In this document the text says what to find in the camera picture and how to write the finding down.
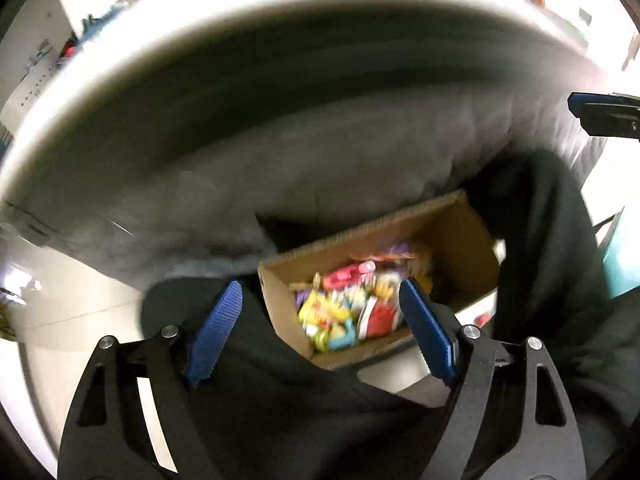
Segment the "pink toy gun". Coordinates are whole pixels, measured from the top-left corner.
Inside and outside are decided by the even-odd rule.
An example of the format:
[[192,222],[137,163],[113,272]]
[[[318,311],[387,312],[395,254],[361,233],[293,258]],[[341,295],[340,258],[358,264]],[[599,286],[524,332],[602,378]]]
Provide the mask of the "pink toy gun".
[[322,278],[322,288],[325,290],[343,289],[345,287],[361,285],[375,274],[376,264],[372,260],[359,261],[349,266],[343,266]]

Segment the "cardboard box of toys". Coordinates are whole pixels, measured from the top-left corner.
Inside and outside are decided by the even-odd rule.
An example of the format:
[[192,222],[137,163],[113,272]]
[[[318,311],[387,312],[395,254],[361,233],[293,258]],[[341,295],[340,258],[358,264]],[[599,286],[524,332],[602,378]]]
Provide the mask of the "cardboard box of toys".
[[[376,271],[363,284],[322,288],[326,274],[366,260]],[[357,338],[371,296],[400,310],[399,286],[415,278],[431,300],[459,312],[496,288],[498,270],[483,222],[455,192],[265,260],[258,275],[276,334],[312,364],[332,370],[411,341],[402,313],[393,333]]]

